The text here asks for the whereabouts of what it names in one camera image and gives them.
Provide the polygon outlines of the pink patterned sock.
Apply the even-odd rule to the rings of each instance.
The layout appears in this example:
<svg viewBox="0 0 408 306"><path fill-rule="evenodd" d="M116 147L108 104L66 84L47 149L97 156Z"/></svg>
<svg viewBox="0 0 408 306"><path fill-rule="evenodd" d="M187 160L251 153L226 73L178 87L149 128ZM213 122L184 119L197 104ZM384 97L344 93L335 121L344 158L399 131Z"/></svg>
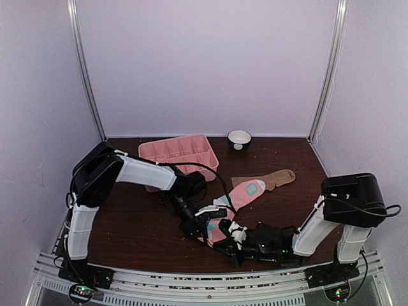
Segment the pink patterned sock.
<svg viewBox="0 0 408 306"><path fill-rule="evenodd" d="M254 200L259 198L265 192L265 185L260 180L250 180L247 182L242 182L233 188L233 190L228 194L231 200L233 209L238 212L241 208L246 207ZM207 232L208 232L208 242L210 247L215 247L217 242L221 242L226 238L231 238L228 233L228 228L230 224L234 221L236 213L233 212L230 207L230 203L227 196L221 196L213 201L213 205L225 206L229 208L228 216L224 219L209 219L207 222Z"/></svg>

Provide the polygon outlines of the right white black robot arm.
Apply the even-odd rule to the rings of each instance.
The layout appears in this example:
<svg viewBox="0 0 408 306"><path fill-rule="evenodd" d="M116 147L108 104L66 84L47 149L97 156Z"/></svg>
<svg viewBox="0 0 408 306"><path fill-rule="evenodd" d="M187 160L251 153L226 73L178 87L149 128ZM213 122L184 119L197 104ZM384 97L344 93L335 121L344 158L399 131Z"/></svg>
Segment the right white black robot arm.
<svg viewBox="0 0 408 306"><path fill-rule="evenodd" d="M331 281L341 281L360 256L373 228L400 213L400 205L384 204L377 178L372 173L329 177L321 184L321 194L305 222L285 234L285 228L259 223L254 229L221 219L218 228L223 239L214 242L216 250L227 255L233 266L244 260L260 261L276 267L301 266L320 243L339 225L335 261L327 267Z"/></svg>

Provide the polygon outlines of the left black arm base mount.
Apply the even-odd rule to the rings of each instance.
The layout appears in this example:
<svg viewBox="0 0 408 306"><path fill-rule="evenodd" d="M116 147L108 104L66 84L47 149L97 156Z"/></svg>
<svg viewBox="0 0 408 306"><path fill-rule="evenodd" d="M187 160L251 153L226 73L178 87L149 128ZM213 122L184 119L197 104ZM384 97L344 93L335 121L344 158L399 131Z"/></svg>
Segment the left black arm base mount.
<svg viewBox="0 0 408 306"><path fill-rule="evenodd" d="M69 299L76 304L90 302L99 289L110 289L114 271L109 268L89 265L85 261L64 260L58 277L72 282L68 289Z"/></svg>

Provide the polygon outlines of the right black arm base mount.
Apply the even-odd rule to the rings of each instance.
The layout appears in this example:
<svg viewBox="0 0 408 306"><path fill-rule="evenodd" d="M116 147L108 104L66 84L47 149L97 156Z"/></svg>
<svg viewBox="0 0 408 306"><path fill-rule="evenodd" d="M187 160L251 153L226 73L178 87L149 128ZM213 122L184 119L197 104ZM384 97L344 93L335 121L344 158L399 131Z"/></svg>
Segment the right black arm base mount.
<svg viewBox="0 0 408 306"><path fill-rule="evenodd" d="M360 275L354 264L335 263L307 268L304 273L309 288L323 287L327 299L335 303L345 302L351 297L349 281Z"/></svg>

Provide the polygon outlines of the tan brown sock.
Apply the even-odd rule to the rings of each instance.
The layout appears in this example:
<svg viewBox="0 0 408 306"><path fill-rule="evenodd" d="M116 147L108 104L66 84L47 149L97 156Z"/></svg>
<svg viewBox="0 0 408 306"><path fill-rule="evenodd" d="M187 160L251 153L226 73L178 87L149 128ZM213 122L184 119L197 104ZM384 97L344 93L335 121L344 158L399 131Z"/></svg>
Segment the tan brown sock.
<svg viewBox="0 0 408 306"><path fill-rule="evenodd" d="M277 187L294 182L296 175L289 169L278 170L267 175L258 175L255 177L231 177L233 187L250 180L260 180L265 185L266 191L273 191Z"/></svg>

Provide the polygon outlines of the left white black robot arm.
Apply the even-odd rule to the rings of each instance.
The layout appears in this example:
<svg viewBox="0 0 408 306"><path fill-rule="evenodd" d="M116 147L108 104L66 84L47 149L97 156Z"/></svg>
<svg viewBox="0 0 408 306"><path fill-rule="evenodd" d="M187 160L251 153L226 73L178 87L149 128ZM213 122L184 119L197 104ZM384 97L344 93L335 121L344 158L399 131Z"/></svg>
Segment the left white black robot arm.
<svg viewBox="0 0 408 306"><path fill-rule="evenodd" d="M92 276L87 263L92 225L99 208L119 182L164 191L180 217L182 231L208 242L207 222L192 200L207 184L200 172L185 174L177 164L148 161L99 143L74 167L66 195L64 264L78 283L85 283Z"/></svg>

